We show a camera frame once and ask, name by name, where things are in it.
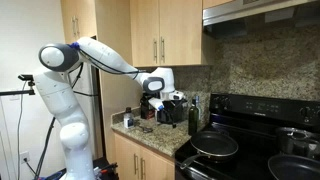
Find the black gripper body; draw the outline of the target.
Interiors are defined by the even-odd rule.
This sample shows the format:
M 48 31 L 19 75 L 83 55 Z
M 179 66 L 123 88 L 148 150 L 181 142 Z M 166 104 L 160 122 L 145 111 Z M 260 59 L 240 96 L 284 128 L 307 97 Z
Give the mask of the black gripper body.
M 162 124 L 176 124 L 184 120 L 185 99 L 164 101 L 164 108 L 157 112 L 157 121 Z

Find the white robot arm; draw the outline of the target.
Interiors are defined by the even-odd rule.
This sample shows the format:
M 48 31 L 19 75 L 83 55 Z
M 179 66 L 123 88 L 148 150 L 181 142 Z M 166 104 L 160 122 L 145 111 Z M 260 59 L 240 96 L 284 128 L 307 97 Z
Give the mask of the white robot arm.
M 149 103 L 160 111 L 163 103 L 182 100 L 184 94 L 174 86 L 173 70 L 159 67 L 151 73 L 128 64 L 111 47 L 90 37 L 82 37 L 72 44 L 47 44 L 39 50 L 41 64 L 46 68 L 33 76 L 35 86 L 49 112 L 61 125 L 66 173 L 59 180 L 97 180 L 89 145 L 90 129 L 67 74 L 82 63 L 104 72 L 126 75 L 136 81 L 148 94 L 158 93 Z

